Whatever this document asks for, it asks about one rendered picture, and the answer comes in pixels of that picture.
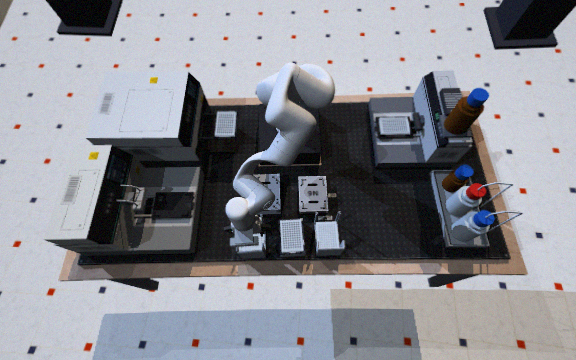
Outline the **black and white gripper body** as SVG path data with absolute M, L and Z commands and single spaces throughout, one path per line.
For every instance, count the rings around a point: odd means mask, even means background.
M 231 223 L 231 228 L 232 228 L 232 232 L 235 234 L 235 227 L 233 226 L 233 224 Z M 259 234 L 261 233 L 261 219 L 259 218 L 259 220 L 255 221 L 255 224 L 253 225 L 253 234 Z

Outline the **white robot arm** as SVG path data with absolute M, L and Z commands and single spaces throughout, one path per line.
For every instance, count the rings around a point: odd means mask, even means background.
M 258 236 L 253 236 L 253 225 L 259 220 L 255 215 L 275 201 L 274 193 L 252 174 L 257 165 L 266 161 L 291 166 L 316 128 L 316 119 L 299 102 L 323 109 L 335 96 L 334 80 L 320 66 L 287 63 L 278 73 L 256 87 L 259 100 L 267 106 L 266 122 L 278 134 L 269 149 L 247 159 L 234 178 L 233 187 L 243 198 L 232 198 L 226 205 L 226 214 L 235 227 L 231 248 L 259 245 Z

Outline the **blue bottle cap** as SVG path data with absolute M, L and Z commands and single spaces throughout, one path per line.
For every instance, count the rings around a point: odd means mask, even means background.
M 468 96 L 468 102 L 474 106 L 481 106 L 489 98 L 489 93 L 483 88 L 475 88 Z
M 487 215 L 491 214 L 491 212 L 487 210 L 481 210 L 474 215 L 474 221 L 477 225 L 481 227 L 487 227 L 494 222 L 494 216 L 490 216 L 485 218 Z
M 463 164 L 456 170 L 455 173 L 458 178 L 466 180 L 473 175 L 473 169 L 471 166 Z

